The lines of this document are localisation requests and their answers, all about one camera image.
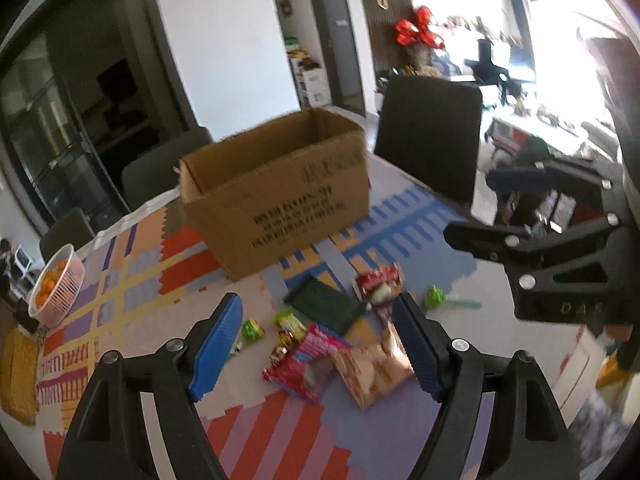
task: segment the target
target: red bow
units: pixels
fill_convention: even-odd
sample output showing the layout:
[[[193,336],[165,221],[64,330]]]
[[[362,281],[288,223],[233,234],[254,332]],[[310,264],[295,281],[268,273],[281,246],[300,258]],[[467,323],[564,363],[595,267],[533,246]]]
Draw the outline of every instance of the red bow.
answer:
[[[418,22],[417,27],[409,20],[399,20],[396,23],[396,30],[398,31],[396,41],[402,46],[409,46],[416,41],[420,41],[431,48],[444,48],[442,37],[429,30],[429,22],[432,16],[433,14],[428,7],[422,6],[415,11],[416,21]]]

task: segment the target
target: pink basket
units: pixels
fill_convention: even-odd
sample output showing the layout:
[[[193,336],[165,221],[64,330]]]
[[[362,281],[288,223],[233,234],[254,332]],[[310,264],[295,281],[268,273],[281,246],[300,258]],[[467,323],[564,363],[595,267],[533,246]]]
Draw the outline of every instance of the pink basket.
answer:
[[[67,262],[60,279],[44,305],[38,308],[35,301],[44,276],[49,270],[55,269],[63,260],[67,260]],[[65,319],[66,313],[69,312],[78,297],[82,287],[82,280],[84,280],[82,260],[76,255],[73,245],[67,244],[53,256],[40,274],[29,300],[29,316],[49,328],[59,325]]]

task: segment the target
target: wooden wall panel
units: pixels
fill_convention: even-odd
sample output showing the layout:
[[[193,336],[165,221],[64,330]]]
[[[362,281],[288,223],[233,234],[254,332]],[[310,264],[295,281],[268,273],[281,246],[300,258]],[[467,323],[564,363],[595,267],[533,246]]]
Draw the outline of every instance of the wooden wall panel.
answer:
[[[394,25],[401,18],[414,21],[411,0],[388,0],[388,9],[380,7],[376,0],[362,0],[362,3],[376,76],[388,72],[391,67],[407,64],[406,52],[396,43]]]

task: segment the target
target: black chair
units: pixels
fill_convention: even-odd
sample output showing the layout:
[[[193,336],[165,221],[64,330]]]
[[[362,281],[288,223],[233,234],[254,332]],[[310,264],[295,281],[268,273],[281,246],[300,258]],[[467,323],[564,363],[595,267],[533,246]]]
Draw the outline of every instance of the black chair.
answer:
[[[94,236],[94,230],[84,213],[79,207],[75,207],[40,239],[40,253],[44,261],[48,262],[60,247],[73,244],[74,249],[78,250],[93,240]]]
[[[618,158],[620,140],[614,132],[596,123],[596,121],[593,121],[593,123],[584,121],[580,126],[587,130],[589,140],[609,155],[612,160]]]
[[[198,126],[140,156],[122,170],[122,185],[132,211],[178,185],[174,167],[191,152],[209,144],[209,131]]]
[[[374,153],[470,208],[481,118],[477,86],[398,76],[386,89]]]

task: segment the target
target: picture frame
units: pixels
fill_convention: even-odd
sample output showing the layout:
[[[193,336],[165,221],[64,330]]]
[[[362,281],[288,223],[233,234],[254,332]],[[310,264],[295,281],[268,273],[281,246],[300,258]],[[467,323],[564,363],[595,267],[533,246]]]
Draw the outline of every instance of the picture frame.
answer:
[[[293,7],[291,6],[291,0],[280,0],[278,2],[280,6],[280,12],[284,18],[290,18],[293,16]]]

